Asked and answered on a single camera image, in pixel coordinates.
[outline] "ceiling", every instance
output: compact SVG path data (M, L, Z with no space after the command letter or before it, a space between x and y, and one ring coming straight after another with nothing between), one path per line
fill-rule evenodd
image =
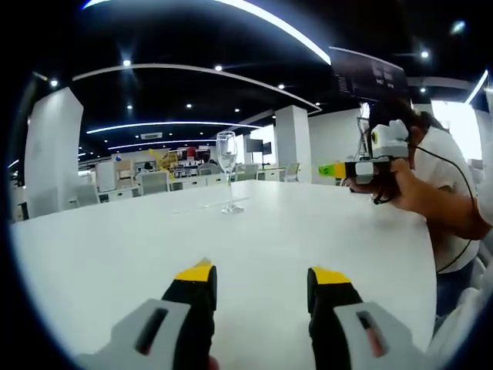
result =
M84 106L81 146L87 152L85 160L114 153L108 150L113 146L141 143L136 138L141 133L163 132L164 140L201 140L225 128L140 126L86 134L101 127L166 121L241 123L291 104L316 112L314 104L319 103L322 113L357 106L356 100L337 95L332 68L318 55L285 31L234 6L214 0L111 0L81 10L86 2L73 3L69 9L73 18L32 36L33 43L44 43L36 49L33 70L59 84L52 88L49 82L36 79L36 90L25 109L29 114L35 101L69 86ZM329 46L353 49L402 66L408 76L475 82L487 67L488 50L481 41L488 36L487 15L481 11L481 2L460 6L445 0L250 2L292 25L324 52L330 54ZM457 20L464 20L466 27L451 35ZM430 58L420 57L423 50L430 52ZM124 69L72 81L87 72L121 66L124 59L133 65L212 70L221 65L235 76L269 86L282 83L284 92L293 96L235 76L172 68ZM269 113L251 124L272 123ZM21 142L27 126L23 130ZM19 143L17 157L22 158L23 151L24 144Z

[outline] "bright window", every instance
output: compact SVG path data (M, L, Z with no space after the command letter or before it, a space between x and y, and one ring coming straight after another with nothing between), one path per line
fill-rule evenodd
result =
M236 147L238 148L238 155L236 156L236 163L245 163L245 149L243 147L243 135L235 137Z
M267 154L266 156L263 156L263 162L270 164L277 163L276 140L274 139L274 125L265 126L261 129L255 129L250 133L250 138L255 140L262 140L264 144L270 143L272 147L272 154ZM253 162L262 163L262 153L254 153Z
M465 103L431 101L433 114L461 149L466 160L482 160L478 121L474 109Z

